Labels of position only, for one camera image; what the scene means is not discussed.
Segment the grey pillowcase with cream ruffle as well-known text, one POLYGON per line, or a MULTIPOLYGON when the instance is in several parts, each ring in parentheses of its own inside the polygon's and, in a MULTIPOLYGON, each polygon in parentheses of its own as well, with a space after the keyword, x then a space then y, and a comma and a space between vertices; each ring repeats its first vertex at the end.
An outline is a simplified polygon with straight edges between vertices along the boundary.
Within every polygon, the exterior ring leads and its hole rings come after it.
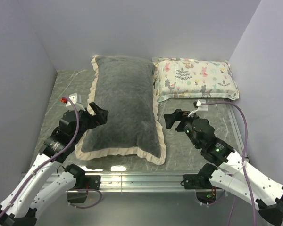
POLYGON ((128 56, 94 56, 88 102, 108 111, 106 124, 84 133, 75 147, 80 160, 135 155, 155 165, 166 160, 154 64, 128 56))

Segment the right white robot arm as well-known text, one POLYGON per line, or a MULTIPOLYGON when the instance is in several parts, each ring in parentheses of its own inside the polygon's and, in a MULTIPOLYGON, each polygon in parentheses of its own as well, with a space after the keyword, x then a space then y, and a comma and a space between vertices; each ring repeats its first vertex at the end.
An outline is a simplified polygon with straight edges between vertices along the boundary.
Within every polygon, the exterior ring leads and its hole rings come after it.
POLYGON ((201 187, 221 188, 254 206, 259 215, 274 226, 283 222, 283 185, 270 179, 225 141, 215 136, 207 119, 189 111, 164 114, 166 128, 177 121, 177 132, 184 132, 208 162, 198 172, 201 187))

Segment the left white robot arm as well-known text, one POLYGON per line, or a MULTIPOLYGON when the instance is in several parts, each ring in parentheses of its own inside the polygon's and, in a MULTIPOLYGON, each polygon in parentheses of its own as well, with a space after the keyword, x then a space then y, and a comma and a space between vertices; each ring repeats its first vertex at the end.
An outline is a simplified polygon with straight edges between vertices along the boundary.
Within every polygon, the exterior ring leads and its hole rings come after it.
POLYGON ((34 226, 42 212, 59 196, 69 190, 99 193, 100 176, 88 178, 86 172, 75 164, 64 167, 64 171, 50 185, 43 187, 52 173, 62 166, 75 150, 83 134, 107 122, 108 111, 94 102, 89 106, 91 115, 81 104, 65 100, 68 110, 59 120, 40 149, 32 167, 15 190, 0 203, 2 226, 34 226))

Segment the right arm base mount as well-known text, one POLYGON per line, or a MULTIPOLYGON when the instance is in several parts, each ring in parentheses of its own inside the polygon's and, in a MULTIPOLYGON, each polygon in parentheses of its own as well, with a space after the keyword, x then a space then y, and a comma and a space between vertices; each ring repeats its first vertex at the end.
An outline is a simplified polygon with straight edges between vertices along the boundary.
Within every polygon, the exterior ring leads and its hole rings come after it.
POLYGON ((195 191, 200 206, 206 206, 207 208, 217 204, 225 196, 224 190, 212 186, 206 177, 198 174, 184 174, 180 185, 185 190, 195 191))

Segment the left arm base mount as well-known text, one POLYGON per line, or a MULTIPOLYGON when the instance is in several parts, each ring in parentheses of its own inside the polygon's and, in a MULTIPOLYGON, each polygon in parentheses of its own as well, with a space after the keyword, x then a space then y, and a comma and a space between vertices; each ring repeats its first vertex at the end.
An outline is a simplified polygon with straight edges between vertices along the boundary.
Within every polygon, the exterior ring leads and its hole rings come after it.
POLYGON ((78 209, 87 209, 96 206, 102 200, 100 191, 100 175, 84 175, 76 180, 75 186, 67 192, 68 204, 78 209), (92 192, 98 194, 98 200, 90 206, 77 206, 76 204, 85 203, 87 197, 92 192))

